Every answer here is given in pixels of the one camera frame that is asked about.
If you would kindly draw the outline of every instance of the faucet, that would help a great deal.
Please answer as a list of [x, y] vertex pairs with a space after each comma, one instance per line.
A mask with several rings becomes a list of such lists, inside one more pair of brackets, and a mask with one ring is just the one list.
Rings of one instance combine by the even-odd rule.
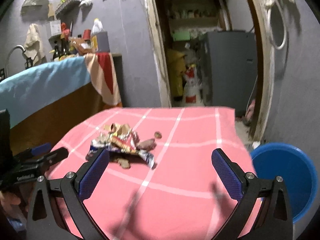
[[9, 77], [9, 74], [8, 74], [9, 58], [10, 58], [12, 52], [13, 52], [15, 49], [21, 49], [21, 50], [22, 50], [22, 56], [23, 56], [23, 58], [26, 60], [26, 63], [25, 63], [26, 69], [29, 68], [29, 63], [31, 64], [31, 67], [33, 66], [33, 61], [32, 61], [32, 59], [31, 59], [31, 58], [28, 58], [28, 57], [26, 56], [26, 54], [24, 54], [24, 53], [26, 52], [26, 49], [25, 49], [22, 45], [16, 45], [16, 46], [13, 47], [12, 50], [10, 50], [10, 52], [9, 52], [9, 54], [8, 54], [8, 56], [7, 56], [7, 60], [6, 60], [6, 62], [5, 62], [5, 72], [6, 72], [6, 76], [7, 76], [7, 77]]

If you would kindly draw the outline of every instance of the curved metal faucet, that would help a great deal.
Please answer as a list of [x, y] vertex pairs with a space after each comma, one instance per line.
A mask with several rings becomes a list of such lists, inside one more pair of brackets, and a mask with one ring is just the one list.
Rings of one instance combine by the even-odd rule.
[[7, 60], [5, 62], [5, 74], [6, 74], [6, 77], [8, 78], [9, 77], [9, 74], [8, 74], [8, 65], [9, 65], [9, 58], [12, 54], [12, 52], [15, 50], [15, 49], [21, 49], [22, 50], [22, 56], [27, 59], [27, 56], [24, 54], [26, 52], [26, 49], [22, 46], [22, 45], [17, 45], [15, 46], [12, 50], [10, 50], [8, 56], [7, 56]]

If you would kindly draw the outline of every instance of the blue bucket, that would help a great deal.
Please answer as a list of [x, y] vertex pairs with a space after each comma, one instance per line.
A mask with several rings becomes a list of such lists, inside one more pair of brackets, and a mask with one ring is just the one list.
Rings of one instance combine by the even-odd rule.
[[312, 160], [302, 150], [285, 143], [268, 143], [251, 152], [257, 176], [283, 177], [288, 190], [293, 223], [309, 210], [318, 190], [318, 176]]

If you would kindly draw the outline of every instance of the wall socket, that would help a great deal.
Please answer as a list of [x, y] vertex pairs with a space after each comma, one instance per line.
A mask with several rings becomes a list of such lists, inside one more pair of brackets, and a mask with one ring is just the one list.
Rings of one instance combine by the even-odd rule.
[[2, 80], [4, 80], [4, 78], [5, 78], [5, 76], [4, 76], [4, 68], [1, 68], [1, 69], [0, 69], [0, 82], [1, 82]]

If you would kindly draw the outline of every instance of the blue cloth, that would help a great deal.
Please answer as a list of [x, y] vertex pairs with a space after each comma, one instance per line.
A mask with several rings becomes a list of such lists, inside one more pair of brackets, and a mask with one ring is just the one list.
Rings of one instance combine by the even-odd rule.
[[8, 109], [12, 128], [90, 81], [84, 57], [32, 67], [0, 83], [0, 110]]

